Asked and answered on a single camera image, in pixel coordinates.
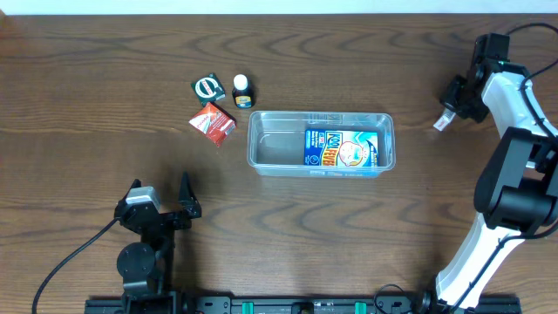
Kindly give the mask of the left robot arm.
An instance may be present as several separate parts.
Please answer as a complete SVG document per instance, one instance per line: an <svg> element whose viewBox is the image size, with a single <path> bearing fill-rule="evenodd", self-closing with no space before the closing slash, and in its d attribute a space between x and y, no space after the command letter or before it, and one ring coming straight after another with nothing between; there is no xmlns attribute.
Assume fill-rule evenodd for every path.
<svg viewBox="0 0 558 314"><path fill-rule="evenodd" d="M172 279L175 240L178 230L190 229L192 220L201 217L201 205L183 173L178 193L180 210L160 212L160 197L155 188L140 180L132 186L114 210L119 224L140 236L138 242L124 247L117 259L129 297L161 295L169 290Z"/></svg>

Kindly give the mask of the green square packet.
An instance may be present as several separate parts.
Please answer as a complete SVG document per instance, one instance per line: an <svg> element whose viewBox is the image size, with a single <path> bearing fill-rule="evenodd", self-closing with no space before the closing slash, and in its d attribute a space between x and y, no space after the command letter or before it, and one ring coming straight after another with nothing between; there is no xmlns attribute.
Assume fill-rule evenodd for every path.
<svg viewBox="0 0 558 314"><path fill-rule="evenodd" d="M191 87L202 107L226 97L225 89L215 73L197 79Z"/></svg>

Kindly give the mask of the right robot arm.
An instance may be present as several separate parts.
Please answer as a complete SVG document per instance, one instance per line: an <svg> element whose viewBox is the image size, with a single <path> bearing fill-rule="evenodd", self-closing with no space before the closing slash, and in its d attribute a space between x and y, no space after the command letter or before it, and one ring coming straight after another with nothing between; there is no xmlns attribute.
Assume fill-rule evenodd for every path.
<svg viewBox="0 0 558 314"><path fill-rule="evenodd" d="M481 293L509 254L527 240L557 230L557 130L546 119L523 65L484 60L456 76L441 99L443 130L453 117L481 122L492 116L500 143L482 171L473 196L473 226L434 290L423 313L503 313L511 302L484 301Z"/></svg>

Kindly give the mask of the white medicine box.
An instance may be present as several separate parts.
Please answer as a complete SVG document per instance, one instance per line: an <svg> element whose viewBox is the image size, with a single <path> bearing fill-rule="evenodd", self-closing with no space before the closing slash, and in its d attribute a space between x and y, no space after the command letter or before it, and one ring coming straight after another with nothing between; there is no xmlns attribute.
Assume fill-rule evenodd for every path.
<svg viewBox="0 0 558 314"><path fill-rule="evenodd" d="M445 130L446 127L448 127L452 123L455 116L456 116L455 112L446 108L442 112L439 119L433 124L433 127L438 131L442 132Z"/></svg>

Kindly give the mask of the red square packet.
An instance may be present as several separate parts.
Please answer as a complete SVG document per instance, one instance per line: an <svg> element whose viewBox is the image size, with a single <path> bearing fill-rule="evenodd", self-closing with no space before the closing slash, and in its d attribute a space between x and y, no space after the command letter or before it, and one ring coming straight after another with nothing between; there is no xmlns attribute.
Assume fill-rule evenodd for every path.
<svg viewBox="0 0 558 314"><path fill-rule="evenodd" d="M214 103L207 103L188 123L217 147L236 129L235 120Z"/></svg>

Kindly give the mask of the blue fever patch box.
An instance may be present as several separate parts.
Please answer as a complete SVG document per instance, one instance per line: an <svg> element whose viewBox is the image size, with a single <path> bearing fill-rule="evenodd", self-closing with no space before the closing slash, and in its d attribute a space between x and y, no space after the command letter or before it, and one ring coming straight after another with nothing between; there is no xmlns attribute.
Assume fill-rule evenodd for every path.
<svg viewBox="0 0 558 314"><path fill-rule="evenodd" d="M378 167L378 134L366 131L307 129L304 164L321 167Z"/></svg>

